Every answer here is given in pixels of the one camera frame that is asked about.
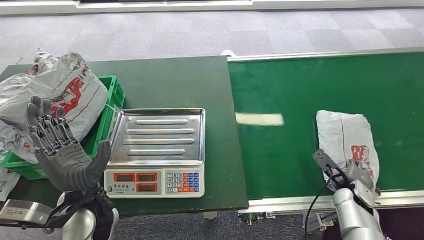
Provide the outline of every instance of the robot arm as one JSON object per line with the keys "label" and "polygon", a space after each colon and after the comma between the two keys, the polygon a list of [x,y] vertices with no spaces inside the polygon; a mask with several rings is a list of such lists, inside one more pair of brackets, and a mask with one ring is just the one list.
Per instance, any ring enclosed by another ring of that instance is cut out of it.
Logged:
{"label": "robot arm", "polygon": [[333,203],[343,240],[386,240],[374,208],[374,184],[367,172],[353,162],[342,171],[322,149],[314,153],[313,158],[327,176],[330,177],[329,169],[337,171],[331,181],[337,189]]}
{"label": "robot arm", "polygon": [[63,107],[53,117],[51,102],[37,96],[32,97],[25,117],[41,168],[64,193],[54,209],[9,199],[0,211],[0,226],[42,228],[45,233],[63,228],[64,239],[112,239],[119,214],[99,184],[111,157],[109,142],[100,142],[97,157],[90,159],[74,138]]}

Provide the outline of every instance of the gray carpet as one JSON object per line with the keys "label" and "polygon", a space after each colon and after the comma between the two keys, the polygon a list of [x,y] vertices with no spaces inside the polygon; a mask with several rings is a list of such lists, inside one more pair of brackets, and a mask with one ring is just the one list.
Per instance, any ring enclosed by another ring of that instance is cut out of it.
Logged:
{"label": "gray carpet", "polygon": [[[2,240],[57,240],[58,229],[50,235],[40,229],[5,229],[0,227]],[[122,219],[115,231],[116,240],[304,240],[301,215],[277,216],[262,219],[252,226],[239,222],[235,211],[219,212],[213,220],[202,214],[169,214],[135,216]],[[314,231],[310,240],[320,240],[321,233]]]}
{"label": "gray carpet", "polygon": [[[30,64],[37,48],[80,53],[87,61],[424,47],[424,9],[283,12],[150,12],[0,16],[0,72]],[[2,240],[59,239],[60,230],[0,228]],[[239,223],[234,211],[126,218],[116,239],[290,239],[302,216]],[[321,239],[319,232],[309,239]]]}

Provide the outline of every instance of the digital scale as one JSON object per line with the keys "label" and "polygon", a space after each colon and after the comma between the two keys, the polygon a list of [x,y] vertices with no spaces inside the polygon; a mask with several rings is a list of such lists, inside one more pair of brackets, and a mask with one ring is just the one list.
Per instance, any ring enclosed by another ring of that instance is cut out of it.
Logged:
{"label": "digital scale", "polygon": [[199,198],[205,193],[205,110],[123,109],[104,189],[111,199]]}

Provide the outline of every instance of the plastic bag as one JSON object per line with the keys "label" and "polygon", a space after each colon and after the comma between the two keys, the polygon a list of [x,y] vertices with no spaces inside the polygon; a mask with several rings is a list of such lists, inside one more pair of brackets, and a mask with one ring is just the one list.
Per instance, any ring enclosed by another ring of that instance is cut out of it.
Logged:
{"label": "plastic bag", "polygon": [[[0,141],[0,162],[3,161],[8,151],[5,151],[5,145]],[[6,201],[9,193],[15,187],[19,180],[19,174],[12,172],[0,166],[0,201]]]}
{"label": "plastic bag", "polygon": [[[350,161],[360,162],[374,183],[374,191],[379,179],[379,156],[371,126],[364,115],[320,110],[316,113],[316,125],[319,148],[344,171]],[[328,188],[336,190],[333,182]]]}
{"label": "plastic bag", "polygon": [[102,112],[108,90],[78,53],[55,57],[38,49],[32,70],[0,82],[0,138],[6,150],[30,163],[38,163],[29,136],[25,113],[32,96],[52,102],[55,116],[59,106],[74,137],[81,141]]}

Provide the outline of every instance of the scale keypad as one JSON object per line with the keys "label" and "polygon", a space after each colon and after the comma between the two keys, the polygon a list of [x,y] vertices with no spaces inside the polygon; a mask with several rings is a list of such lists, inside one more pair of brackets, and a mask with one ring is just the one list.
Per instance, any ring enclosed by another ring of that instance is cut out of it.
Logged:
{"label": "scale keypad", "polygon": [[166,193],[197,193],[199,181],[198,172],[167,172]]}

